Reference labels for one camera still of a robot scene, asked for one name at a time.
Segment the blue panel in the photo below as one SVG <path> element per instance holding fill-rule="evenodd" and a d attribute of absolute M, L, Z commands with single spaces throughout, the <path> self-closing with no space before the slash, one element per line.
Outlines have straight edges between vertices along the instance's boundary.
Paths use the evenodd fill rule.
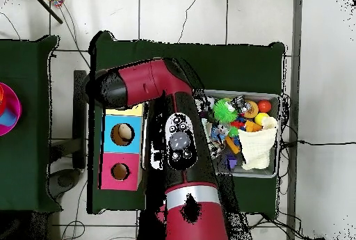
<path fill-rule="evenodd" d="M 142 118 L 137 116 L 106 115 L 104 133 L 104 152 L 140 153 Z M 133 127 L 135 137 L 128 146 L 118 146 L 111 140 L 111 130 L 118 123 L 127 123 Z"/>

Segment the green table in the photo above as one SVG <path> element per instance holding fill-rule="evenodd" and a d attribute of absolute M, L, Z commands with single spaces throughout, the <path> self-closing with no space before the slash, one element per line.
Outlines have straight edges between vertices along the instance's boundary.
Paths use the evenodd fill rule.
<path fill-rule="evenodd" d="M 0 210 L 60 211 L 47 195 L 49 163 L 49 54 L 56 36 L 36 42 L 0 40 L 0 82 L 22 103 L 22 116 L 0 137 Z"/>
<path fill-rule="evenodd" d="M 153 57 L 174 57 L 187 60 L 206 89 L 271 93 L 282 91 L 282 57 L 280 42 L 268 47 L 253 45 L 163 44 L 159 42 L 114 41 L 109 32 L 96 35 L 91 43 L 92 66 L 96 70 L 124 65 Z M 111 191 L 97 188 L 102 110 L 95 108 L 92 205 L 88 211 L 101 209 L 132 210 L 145 207 L 142 183 L 137 191 Z M 241 211 L 263 212 L 275 217 L 277 178 L 257 179 L 235 177 L 235 192 Z"/>

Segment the pink bowl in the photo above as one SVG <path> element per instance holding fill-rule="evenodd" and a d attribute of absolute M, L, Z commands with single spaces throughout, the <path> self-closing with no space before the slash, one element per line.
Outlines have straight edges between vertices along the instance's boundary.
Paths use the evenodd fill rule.
<path fill-rule="evenodd" d="M 7 134 L 14 126 L 17 124 L 19 117 L 22 112 L 21 103 L 19 98 L 17 98 L 15 92 L 4 83 L 0 83 L 0 86 L 3 88 L 3 93 L 6 97 L 6 106 L 16 115 L 16 122 L 11 127 L 6 127 L 5 125 L 0 125 L 0 136 Z"/>

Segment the pink panel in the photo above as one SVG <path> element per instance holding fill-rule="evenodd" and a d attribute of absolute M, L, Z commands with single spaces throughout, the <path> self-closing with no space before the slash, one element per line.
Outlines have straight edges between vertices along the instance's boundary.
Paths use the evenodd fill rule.
<path fill-rule="evenodd" d="M 129 167 L 129 176 L 119 181 L 111 174 L 111 168 L 117 163 L 124 163 Z M 138 169 L 140 155 L 136 153 L 103 153 L 102 187 L 100 189 L 136 191 L 138 184 Z"/>

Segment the green spiky ball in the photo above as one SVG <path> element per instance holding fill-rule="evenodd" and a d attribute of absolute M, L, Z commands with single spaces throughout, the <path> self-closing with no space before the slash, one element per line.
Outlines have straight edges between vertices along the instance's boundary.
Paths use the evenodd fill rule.
<path fill-rule="evenodd" d="M 231 129 L 229 130 L 229 137 L 236 137 L 238 136 L 238 129 L 237 127 L 231 127 Z"/>
<path fill-rule="evenodd" d="M 233 122 L 237 118 L 237 111 L 234 110 L 233 112 L 227 109 L 225 103 L 227 102 L 226 99 L 220 99 L 214 105 L 214 117 L 216 120 L 220 122 Z"/>

